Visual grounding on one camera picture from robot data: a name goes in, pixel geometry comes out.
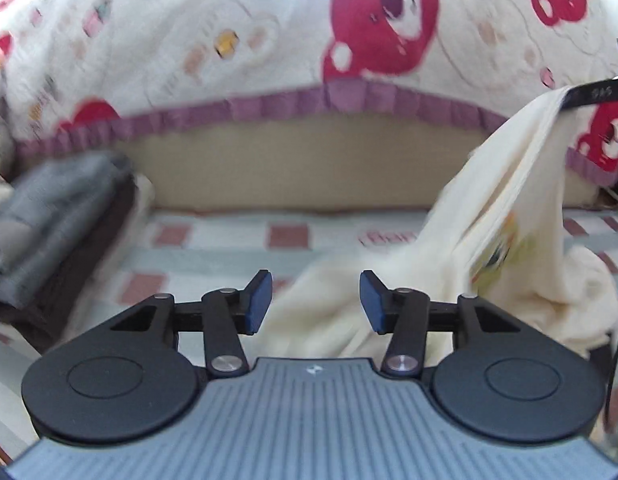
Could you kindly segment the cream knit zip cardigan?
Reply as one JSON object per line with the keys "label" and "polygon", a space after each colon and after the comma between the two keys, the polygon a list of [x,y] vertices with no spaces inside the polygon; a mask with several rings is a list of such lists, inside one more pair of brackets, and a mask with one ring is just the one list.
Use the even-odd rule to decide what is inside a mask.
{"label": "cream knit zip cardigan", "polygon": [[435,301],[480,296],[578,354],[606,344],[618,325],[614,278],[591,250],[564,244],[564,159],[577,122],[564,98],[539,96],[489,136],[413,243],[334,254],[304,270],[274,297],[257,356],[381,359],[388,340],[359,300],[365,270]]}

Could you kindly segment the checkered pink grey bed sheet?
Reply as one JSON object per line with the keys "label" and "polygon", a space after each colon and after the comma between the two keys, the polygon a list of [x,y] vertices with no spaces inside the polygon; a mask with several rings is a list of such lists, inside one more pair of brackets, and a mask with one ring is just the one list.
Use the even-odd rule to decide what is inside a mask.
{"label": "checkered pink grey bed sheet", "polygon": [[[152,295],[197,300],[221,286],[242,286],[268,269],[274,290],[330,252],[387,252],[411,244],[425,211],[345,216],[154,212],[107,257],[79,296],[66,336],[78,335]],[[618,212],[565,211],[565,246],[586,246],[610,269],[618,289]],[[38,355],[16,330],[0,323],[0,462],[36,440],[20,400],[20,381]]]}

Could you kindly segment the beige bed headboard cushion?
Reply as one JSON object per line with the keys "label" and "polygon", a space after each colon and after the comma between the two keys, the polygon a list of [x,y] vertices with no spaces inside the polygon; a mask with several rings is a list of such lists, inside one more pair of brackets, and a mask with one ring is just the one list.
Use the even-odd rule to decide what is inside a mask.
{"label": "beige bed headboard cushion", "polygon": [[362,113],[222,122],[115,147],[152,182],[160,208],[349,211],[431,207],[485,138]]}

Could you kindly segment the dark brown folded garment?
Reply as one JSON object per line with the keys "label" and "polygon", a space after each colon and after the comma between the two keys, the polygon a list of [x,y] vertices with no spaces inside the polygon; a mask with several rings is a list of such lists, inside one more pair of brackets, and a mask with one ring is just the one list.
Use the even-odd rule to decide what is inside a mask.
{"label": "dark brown folded garment", "polygon": [[79,243],[33,296],[17,309],[0,302],[0,341],[8,344],[17,335],[43,353],[69,334],[103,281],[97,276],[100,263],[121,231],[134,202],[133,177],[123,181],[111,204]]}

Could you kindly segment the grey folded garment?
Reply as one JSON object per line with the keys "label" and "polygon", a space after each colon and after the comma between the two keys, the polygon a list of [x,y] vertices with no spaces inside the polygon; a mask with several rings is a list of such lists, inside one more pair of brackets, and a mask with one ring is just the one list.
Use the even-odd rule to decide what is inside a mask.
{"label": "grey folded garment", "polygon": [[22,309],[130,180],[130,159],[100,151],[48,160],[0,203],[0,302]]}

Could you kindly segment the white bear print quilt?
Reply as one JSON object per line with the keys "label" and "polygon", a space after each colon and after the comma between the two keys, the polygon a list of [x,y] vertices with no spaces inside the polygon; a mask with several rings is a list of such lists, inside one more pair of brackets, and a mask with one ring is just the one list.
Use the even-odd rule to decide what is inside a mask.
{"label": "white bear print quilt", "polygon": [[26,154],[324,112],[492,132],[616,75],[601,0],[0,3],[0,133]]}

